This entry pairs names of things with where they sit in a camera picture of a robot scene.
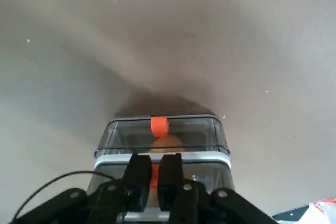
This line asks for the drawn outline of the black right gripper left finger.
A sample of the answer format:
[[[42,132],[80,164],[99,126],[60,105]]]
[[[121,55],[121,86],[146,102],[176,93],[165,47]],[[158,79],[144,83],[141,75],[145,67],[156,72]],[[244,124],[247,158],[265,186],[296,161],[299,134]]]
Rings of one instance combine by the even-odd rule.
[[[105,179],[94,192],[69,188],[22,214],[25,206],[55,182],[90,174]],[[79,170],[60,175],[33,192],[14,213],[13,223],[116,223],[119,215],[143,212],[148,201],[152,162],[148,155],[132,154],[121,178],[103,172]]]

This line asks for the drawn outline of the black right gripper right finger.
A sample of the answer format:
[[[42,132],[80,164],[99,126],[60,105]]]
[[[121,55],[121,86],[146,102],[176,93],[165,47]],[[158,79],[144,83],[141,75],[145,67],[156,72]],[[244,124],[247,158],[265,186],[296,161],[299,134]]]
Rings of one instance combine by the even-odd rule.
[[[276,223],[233,189],[210,194],[201,182],[184,177],[182,155],[164,155],[159,165],[157,196],[168,223]]]

